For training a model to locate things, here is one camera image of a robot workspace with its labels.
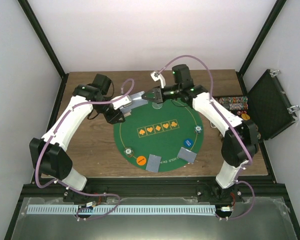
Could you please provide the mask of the clear dealer button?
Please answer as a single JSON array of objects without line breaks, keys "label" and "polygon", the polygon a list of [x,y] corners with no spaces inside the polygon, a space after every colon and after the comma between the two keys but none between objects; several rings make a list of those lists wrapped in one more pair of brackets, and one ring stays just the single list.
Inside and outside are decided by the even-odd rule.
[{"label": "clear dealer button", "polygon": [[155,103],[153,102],[152,103],[152,107],[155,109],[155,110],[159,110],[163,107],[163,104],[162,103]]}]

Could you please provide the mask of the blue playing card deck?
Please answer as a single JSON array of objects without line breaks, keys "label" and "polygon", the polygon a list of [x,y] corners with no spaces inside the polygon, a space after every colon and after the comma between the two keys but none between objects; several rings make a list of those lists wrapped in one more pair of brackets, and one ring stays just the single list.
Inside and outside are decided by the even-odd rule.
[{"label": "blue playing card deck", "polygon": [[148,101],[142,98],[145,91],[140,91],[135,94],[130,95],[131,104],[125,107],[121,107],[120,110],[124,116],[129,115],[133,109],[144,106],[148,104]]}]

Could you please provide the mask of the stack of poker chips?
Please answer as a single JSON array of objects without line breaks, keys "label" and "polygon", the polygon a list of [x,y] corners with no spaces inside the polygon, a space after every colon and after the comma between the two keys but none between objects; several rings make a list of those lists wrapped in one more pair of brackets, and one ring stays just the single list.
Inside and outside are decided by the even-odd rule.
[{"label": "stack of poker chips", "polygon": [[128,158],[131,158],[134,155],[134,151],[130,147],[127,147],[127,148],[124,149],[124,154]]}]

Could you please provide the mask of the orange big blind button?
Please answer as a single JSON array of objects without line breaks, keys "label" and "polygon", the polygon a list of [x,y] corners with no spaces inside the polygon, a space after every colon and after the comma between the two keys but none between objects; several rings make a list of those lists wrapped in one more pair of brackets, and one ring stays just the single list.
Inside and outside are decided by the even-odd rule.
[{"label": "orange big blind button", "polygon": [[139,166],[144,166],[147,163],[147,158],[143,155],[140,155],[136,158],[136,163]]}]

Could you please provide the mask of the blue small blind button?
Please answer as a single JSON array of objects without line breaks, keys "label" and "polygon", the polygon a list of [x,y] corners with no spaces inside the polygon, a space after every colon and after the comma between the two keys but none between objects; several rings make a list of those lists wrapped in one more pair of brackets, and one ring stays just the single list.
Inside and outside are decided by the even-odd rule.
[{"label": "blue small blind button", "polygon": [[191,147],[194,145],[194,142],[193,142],[192,139],[186,138],[186,139],[183,141],[183,145],[184,145],[186,148],[191,148]]}]

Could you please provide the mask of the dealt cards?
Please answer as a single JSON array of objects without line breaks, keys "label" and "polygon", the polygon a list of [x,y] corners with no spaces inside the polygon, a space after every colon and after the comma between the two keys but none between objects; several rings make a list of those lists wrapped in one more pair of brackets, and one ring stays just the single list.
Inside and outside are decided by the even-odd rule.
[{"label": "dealt cards", "polygon": [[187,161],[190,164],[193,164],[195,162],[197,154],[189,149],[181,147],[177,154],[177,157],[179,159]]},{"label": "dealt cards", "polygon": [[147,165],[145,170],[148,172],[157,173],[161,164],[161,156],[150,154],[148,157]]}]

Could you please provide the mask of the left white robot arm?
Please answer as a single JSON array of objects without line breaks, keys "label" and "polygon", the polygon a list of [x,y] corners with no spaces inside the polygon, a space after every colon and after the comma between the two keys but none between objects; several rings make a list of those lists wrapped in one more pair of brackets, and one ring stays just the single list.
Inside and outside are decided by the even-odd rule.
[{"label": "left white robot arm", "polygon": [[86,185],[87,178],[75,170],[67,149],[78,127],[93,111],[104,115],[112,125],[125,121],[120,108],[132,102],[131,91],[110,98],[107,93],[112,84],[110,78],[97,74],[92,83],[78,85],[56,123],[41,138],[30,141],[34,179],[39,188],[58,182],[73,190],[81,202],[91,198],[92,189]]}]

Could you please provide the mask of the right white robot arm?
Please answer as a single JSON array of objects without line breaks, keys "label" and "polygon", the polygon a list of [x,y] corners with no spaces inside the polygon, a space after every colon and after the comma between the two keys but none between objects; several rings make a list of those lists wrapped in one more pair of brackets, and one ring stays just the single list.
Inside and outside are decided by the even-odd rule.
[{"label": "right white robot arm", "polygon": [[212,96],[212,91],[202,85],[194,84],[190,69],[186,64],[172,68],[174,84],[167,85],[160,71],[153,71],[150,76],[160,85],[142,95],[142,99],[156,104],[167,100],[180,99],[193,110],[206,117],[221,133],[223,142],[221,155],[223,164],[212,188],[213,198],[219,202],[230,196],[230,187],[238,182],[239,173],[252,164],[253,156],[258,152],[256,124],[234,115]]}]

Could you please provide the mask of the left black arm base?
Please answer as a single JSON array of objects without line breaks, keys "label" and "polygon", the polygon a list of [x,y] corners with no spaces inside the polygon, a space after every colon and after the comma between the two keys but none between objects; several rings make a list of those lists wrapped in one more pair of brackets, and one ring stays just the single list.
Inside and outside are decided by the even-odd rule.
[{"label": "left black arm base", "polygon": [[63,201],[77,203],[77,204],[84,204],[93,201],[97,203],[102,203],[107,200],[106,196],[95,196],[95,194],[97,194],[96,192],[88,192],[88,193],[92,194],[92,196],[80,194],[75,191],[69,190],[67,192],[67,195],[63,197]]}]

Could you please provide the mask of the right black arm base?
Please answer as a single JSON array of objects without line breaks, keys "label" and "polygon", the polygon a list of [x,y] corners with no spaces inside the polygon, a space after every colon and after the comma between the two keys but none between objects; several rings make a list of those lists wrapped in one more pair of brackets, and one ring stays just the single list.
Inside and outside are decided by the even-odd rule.
[{"label": "right black arm base", "polygon": [[200,200],[205,202],[231,202],[235,200],[235,202],[241,202],[243,199],[240,195],[237,194],[238,189],[234,186],[230,188],[222,189],[217,184],[207,184],[207,183],[199,183],[196,186],[197,196]]}]

